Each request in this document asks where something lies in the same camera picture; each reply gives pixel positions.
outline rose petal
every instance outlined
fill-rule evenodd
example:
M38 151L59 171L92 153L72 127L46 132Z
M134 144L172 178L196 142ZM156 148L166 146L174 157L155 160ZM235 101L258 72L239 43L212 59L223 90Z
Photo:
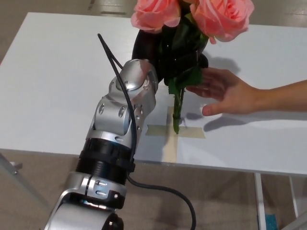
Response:
M176 26L178 26L179 22L180 22L180 17L177 17L177 18L172 18L168 21L165 21L164 25L166 25L168 27L176 27Z

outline masking tape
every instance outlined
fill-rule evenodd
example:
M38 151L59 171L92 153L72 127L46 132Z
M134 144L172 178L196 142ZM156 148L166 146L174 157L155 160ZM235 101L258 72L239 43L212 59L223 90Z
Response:
M179 133L176 134L173 128L173 107L168 107L166 126L148 125L147 136L164 136L165 148L163 161L169 163L177 162L178 137L182 138L201 138L205 139L202 128L199 127L179 127Z

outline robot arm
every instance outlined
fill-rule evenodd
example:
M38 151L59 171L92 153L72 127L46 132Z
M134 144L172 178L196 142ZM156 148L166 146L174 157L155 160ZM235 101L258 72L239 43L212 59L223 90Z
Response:
M144 121L156 105L159 79L149 61L133 59L120 72L137 125L137 144ZM131 117L121 86L114 78L96 108L74 172L50 214L45 230L122 230L115 213L124 206L131 162Z

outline metal bracket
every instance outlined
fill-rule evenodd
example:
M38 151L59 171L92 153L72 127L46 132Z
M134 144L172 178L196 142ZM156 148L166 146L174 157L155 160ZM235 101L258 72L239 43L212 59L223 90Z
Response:
M12 180L26 191L35 201L37 201L47 212L50 211L48 202L37 192L36 189L18 172L23 167L22 163L9 162L0 153L0 169L5 172Z

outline green stem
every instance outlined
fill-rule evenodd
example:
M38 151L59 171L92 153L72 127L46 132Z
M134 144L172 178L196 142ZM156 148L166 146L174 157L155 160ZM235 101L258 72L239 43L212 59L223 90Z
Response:
M179 95L175 95L174 99L173 127L176 134L179 133L179 122L181 119L183 96L184 96L184 89L181 89Z

